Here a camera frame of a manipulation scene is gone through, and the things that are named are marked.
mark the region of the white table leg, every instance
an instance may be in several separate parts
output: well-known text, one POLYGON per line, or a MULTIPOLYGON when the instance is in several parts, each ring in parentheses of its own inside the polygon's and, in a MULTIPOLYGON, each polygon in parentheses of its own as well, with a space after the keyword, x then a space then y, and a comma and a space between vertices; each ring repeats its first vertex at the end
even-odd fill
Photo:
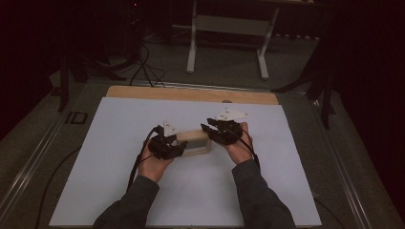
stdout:
POLYGON ((276 24, 276 19, 277 19, 279 10, 280 10, 280 8, 274 9, 271 21, 268 22, 268 27, 267 27, 266 36, 265 36, 265 42, 264 42, 262 48, 257 50, 257 57, 258 57, 258 60, 259 60, 260 74, 262 76, 262 79, 264 79, 264 80, 268 80, 268 72, 267 72, 267 65, 266 65, 266 60, 265 60, 265 53, 266 53, 268 42, 270 41, 271 33, 273 32, 273 29, 274 29, 274 25, 276 24))
POLYGON ((196 20, 197 20, 197 0, 193 1, 193 18, 191 19, 191 45, 188 53, 187 73, 194 72, 196 62, 196 20))

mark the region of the white stand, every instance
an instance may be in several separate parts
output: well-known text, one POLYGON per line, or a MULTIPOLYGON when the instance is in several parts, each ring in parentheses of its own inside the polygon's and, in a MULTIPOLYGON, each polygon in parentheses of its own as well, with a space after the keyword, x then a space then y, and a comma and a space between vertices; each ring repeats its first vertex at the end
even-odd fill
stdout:
POLYGON ((218 31, 247 35, 260 35, 265 38, 261 49, 257 51, 262 79, 268 79, 265 53, 271 33, 278 16, 279 8, 274 9, 271 20, 248 20, 239 18, 217 17, 197 14, 197 0, 193 1, 193 17, 191 20, 191 45, 188 54, 187 72, 193 73, 196 62, 196 32, 218 31))

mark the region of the metal rail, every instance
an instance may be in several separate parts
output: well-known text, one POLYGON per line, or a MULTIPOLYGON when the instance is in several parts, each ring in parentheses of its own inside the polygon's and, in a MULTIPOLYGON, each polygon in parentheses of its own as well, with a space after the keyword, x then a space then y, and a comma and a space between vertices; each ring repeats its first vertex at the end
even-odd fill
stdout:
POLYGON ((83 89, 83 85, 76 85, 71 88, 71 101, 68 103, 68 106, 63 112, 58 114, 58 116, 53 120, 53 123, 48 128, 44 136, 39 141, 35 150, 33 151, 31 157, 28 159, 26 164, 19 171, 14 181, 12 182, 11 187, 4 195, 3 199, 0 202, 0 228, 6 223, 8 216, 10 215, 12 209, 14 208, 16 202, 20 199, 21 195, 25 191, 27 185, 29 184, 33 174, 41 163, 42 159, 48 152, 51 144, 53 143, 54 137, 57 135, 57 132, 60 126, 63 124, 66 119, 69 110, 75 104, 79 94, 83 89))
POLYGON ((328 131, 324 128, 324 124, 320 118, 320 114, 317 112, 317 106, 311 103, 309 100, 309 106, 311 107, 318 126, 320 127, 322 133, 325 136, 326 141, 329 143, 330 151, 332 155, 332 162, 336 170, 336 174, 342 184, 343 191, 345 192, 346 198, 350 207, 352 208, 353 216, 356 220, 357 226, 360 229, 372 229, 369 218, 367 217, 366 212, 364 211, 363 204, 360 201, 359 195, 352 183, 352 179, 349 176, 346 166, 342 160, 342 157, 339 155, 339 151, 333 141, 333 138, 330 136, 328 131))

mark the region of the finger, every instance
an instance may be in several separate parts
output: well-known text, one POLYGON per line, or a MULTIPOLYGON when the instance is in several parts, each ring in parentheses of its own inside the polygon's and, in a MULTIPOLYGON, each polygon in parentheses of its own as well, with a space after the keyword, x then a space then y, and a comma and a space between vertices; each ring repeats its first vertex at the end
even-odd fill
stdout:
POLYGON ((241 122, 241 128, 242 128, 242 130, 249 133, 249 128, 247 126, 247 122, 241 122))

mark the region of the wooden board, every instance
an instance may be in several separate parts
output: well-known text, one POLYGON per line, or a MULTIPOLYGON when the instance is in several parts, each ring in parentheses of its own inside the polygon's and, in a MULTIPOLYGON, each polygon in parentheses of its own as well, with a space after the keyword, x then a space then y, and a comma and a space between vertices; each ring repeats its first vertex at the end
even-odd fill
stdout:
POLYGON ((207 89, 177 89, 177 88, 149 88, 131 86, 112 86, 107 97, 145 98, 164 100, 188 100, 203 102, 223 102, 225 100, 234 103, 278 105, 275 94, 232 92, 207 89))

